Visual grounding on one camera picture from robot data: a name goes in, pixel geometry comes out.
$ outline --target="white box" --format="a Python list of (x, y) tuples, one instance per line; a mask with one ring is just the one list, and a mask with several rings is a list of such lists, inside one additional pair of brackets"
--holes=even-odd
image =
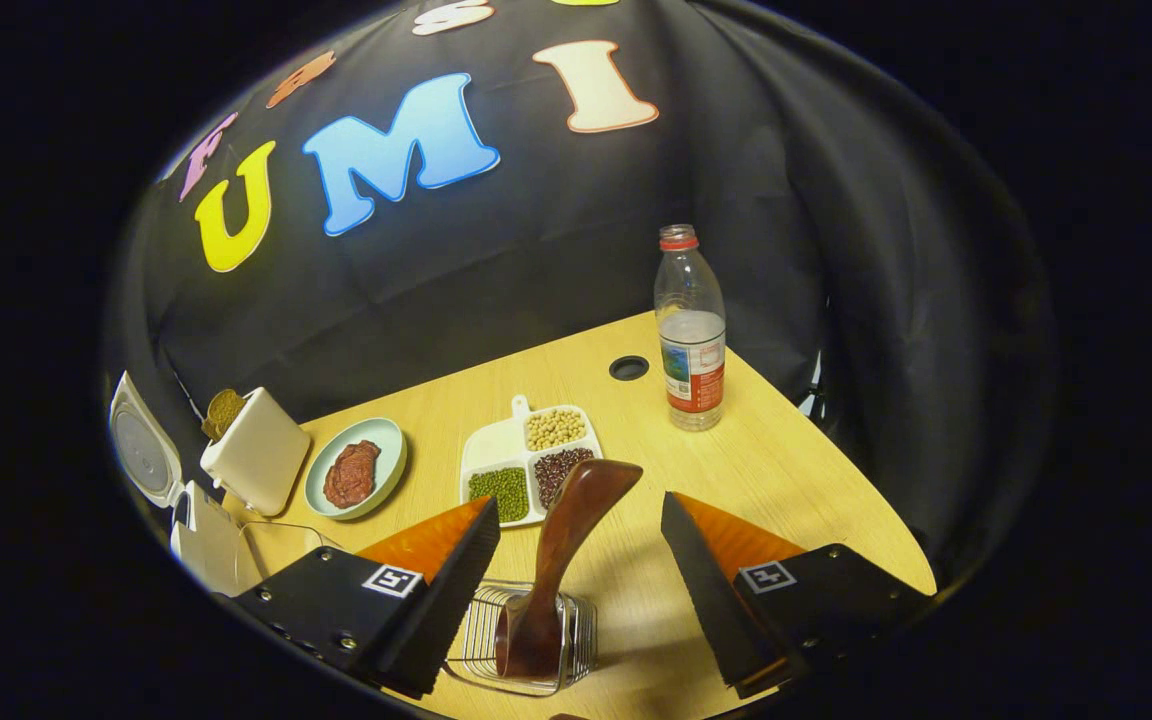
[(259, 387), (247, 393), (238, 418), (219, 442), (207, 444), (198, 465), (211, 475), (214, 487), (225, 487), (251, 510), (271, 516), (287, 507), (308, 450), (310, 435)]

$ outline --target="soybean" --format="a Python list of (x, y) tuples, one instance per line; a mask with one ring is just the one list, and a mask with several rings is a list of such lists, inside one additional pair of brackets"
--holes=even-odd
[(497, 498), (497, 511), (502, 523), (526, 517), (526, 470), (502, 468), (470, 475), (470, 500), (485, 495)]
[(526, 418), (528, 450), (545, 450), (582, 437), (585, 437), (585, 419), (576, 410), (550, 410)]

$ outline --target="letter m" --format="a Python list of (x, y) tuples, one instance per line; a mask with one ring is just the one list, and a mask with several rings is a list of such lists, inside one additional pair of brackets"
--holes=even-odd
[(316, 156), (328, 197), (324, 232), (338, 236), (366, 222), (376, 202), (358, 195), (358, 176), (387, 200), (402, 200), (412, 150), (420, 147), (416, 183), (426, 190), (452, 184), (494, 168), (500, 152), (483, 145), (465, 108), (470, 76), (453, 73), (422, 82), (397, 105), (388, 132), (357, 118), (341, 118), (305, 141), (306, 156)]

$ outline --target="red bottle cap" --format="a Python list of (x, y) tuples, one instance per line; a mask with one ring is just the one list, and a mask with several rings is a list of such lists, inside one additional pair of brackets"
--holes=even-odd
[(696, 240), (696, 230), (691, 225), (667, 225), (660, 228), (660, 250), (691, 250), (699, 244), (700, 241)]

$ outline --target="wooden spoon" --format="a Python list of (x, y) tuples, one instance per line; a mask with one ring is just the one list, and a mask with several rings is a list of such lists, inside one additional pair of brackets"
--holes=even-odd
[(563, 628), (558, 584), (590, 530), (643, 477), (643, 468), (616, 460), (585, 460), (567, 473), (536, 547), (531, 592), (509, 598), (495, 629), (497, 674), (502, 679), (558, 675)]

